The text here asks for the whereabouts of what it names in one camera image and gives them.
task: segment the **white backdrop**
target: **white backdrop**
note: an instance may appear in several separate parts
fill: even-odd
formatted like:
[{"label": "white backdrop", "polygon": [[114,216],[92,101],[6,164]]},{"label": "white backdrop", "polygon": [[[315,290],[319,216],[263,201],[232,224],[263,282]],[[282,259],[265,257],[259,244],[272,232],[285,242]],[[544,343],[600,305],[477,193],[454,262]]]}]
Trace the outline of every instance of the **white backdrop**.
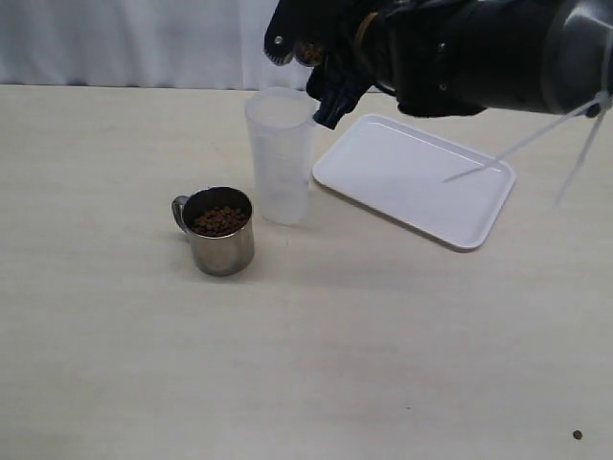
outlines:
[{"label": "white backdrop", "polygon": [[0,82],[304,88],[262,52],[277,0],[0,0]]}]

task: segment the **white plastic tray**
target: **white plastic tray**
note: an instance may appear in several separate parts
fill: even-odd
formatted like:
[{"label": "white plastic tray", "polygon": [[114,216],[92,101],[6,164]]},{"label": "white plastic tray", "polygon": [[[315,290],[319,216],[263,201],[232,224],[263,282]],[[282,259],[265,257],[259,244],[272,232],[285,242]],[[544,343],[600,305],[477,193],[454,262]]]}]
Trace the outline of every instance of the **white plastic tray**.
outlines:
[{"label": "white plastic tray", "polygon": [[322,186],[458,250],[487,239],[515,173],[506,163],[455,181],[490,156],[379,115],[361,117],[315,164]]}]

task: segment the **white table surface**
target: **white table surface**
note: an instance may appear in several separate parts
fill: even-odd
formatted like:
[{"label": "white table surface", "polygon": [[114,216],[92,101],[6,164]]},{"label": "white table surface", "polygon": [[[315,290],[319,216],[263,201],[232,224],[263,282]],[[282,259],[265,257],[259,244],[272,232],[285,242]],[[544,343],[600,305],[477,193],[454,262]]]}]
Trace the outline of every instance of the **white table surface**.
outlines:
[{"label": "white table surface", "polygon": [[[202,275],[170,202],[253,194],[248,93],[0,87],[0,459],[608,459],[613,119],[511,160],[483,246],[456,254],[313,187]],[[412,120],[495,153],[547,121]],[[583,439],[572,432],[580,429]]]}]

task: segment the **translucent measuring cup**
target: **translucent measuring cup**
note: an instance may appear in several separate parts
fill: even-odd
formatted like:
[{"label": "translucent measuring cup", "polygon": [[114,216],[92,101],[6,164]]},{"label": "translucent measuring cup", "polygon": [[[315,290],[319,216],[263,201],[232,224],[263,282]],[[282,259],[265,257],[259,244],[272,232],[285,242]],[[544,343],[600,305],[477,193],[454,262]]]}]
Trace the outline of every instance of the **translucent measuring cup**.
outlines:
[{"label": "translucent measuring cup", "polygon": [[316,102],[301,91],[273,87],[245,104],[256,196],[261,215],[293,225],[308,211]]}]

